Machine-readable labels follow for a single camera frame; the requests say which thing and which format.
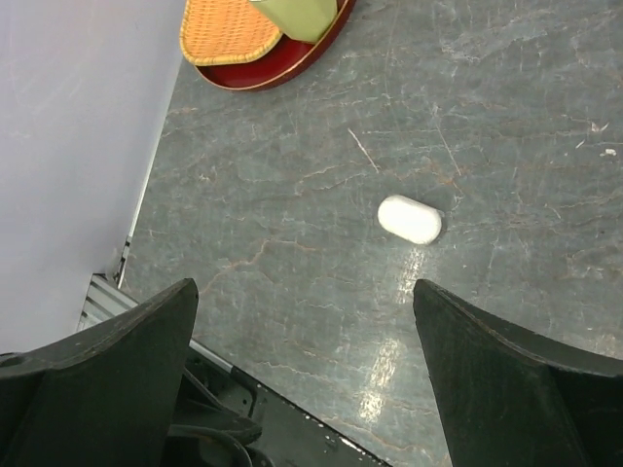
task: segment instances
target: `light green container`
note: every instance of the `light green container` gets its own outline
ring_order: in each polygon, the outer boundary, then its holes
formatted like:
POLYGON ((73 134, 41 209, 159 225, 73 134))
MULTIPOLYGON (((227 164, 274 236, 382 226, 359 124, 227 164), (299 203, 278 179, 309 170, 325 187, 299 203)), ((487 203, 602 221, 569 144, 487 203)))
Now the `light green container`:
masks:
POLYGON ((338 13, 336 0, 249 0, 290 39, 316 43, 338 13))

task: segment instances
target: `white scratch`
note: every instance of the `white scratch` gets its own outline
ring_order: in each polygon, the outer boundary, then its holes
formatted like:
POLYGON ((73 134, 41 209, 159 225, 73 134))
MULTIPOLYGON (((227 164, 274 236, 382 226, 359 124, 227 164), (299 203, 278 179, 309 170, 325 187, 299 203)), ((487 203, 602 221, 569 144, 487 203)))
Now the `white scratch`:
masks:
POLYGON ((359 141, 359 138, 357 138, 357 135, 354 134, 350 128, 348 129, 348 132, 350 133, 350 136, 352 136, 352 138, 357 143, 357 146, 359 146, 359 149, 361 150, 361 152, 366 155, 366 158, 368 158, 368 161, 370 161, 370 164, 374 167, 377 173, 379 173, 379 166, 376 165, 374 161, 372 161, 372 158, 368 154, 368 151, 366 151, 366 148, 363 147, 363 144, 361 144, 361 141, 359 141))

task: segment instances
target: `wicker basket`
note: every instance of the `wicker basket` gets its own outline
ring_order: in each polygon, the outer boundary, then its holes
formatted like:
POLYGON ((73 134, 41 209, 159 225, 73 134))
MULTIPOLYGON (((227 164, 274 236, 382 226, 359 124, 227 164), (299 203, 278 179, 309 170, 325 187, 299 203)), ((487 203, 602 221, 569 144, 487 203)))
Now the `wicker basket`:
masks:
POLYGON ((248 0, 187 0, 180 47, 197 66, 257 60, 272 49, 281 31, 248 0))

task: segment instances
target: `white oval object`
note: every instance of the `white oval object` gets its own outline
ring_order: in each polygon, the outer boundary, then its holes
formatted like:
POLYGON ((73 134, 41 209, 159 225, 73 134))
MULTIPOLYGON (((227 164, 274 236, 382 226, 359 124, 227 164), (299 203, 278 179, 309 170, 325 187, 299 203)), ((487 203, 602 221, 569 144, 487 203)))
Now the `white oval object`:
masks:
POLYGON ((379 222, 386 231, 418 245, 427 245, 441 232, 441 214, 433 207, 394 195, 379 206, 379 222))

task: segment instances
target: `red tray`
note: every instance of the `red tray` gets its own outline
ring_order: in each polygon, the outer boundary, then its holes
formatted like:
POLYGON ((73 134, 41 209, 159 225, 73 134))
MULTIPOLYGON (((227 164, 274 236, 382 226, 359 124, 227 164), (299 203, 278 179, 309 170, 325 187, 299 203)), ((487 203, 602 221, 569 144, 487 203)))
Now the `red tray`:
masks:
POLYGON ((356 0, 337 0, 338 14, 315 44, 285 34, 266 55, 249 63, 197 66, 202 76, 224 90, 268 90, 300 75, 326 51, 346 24, 356 0))

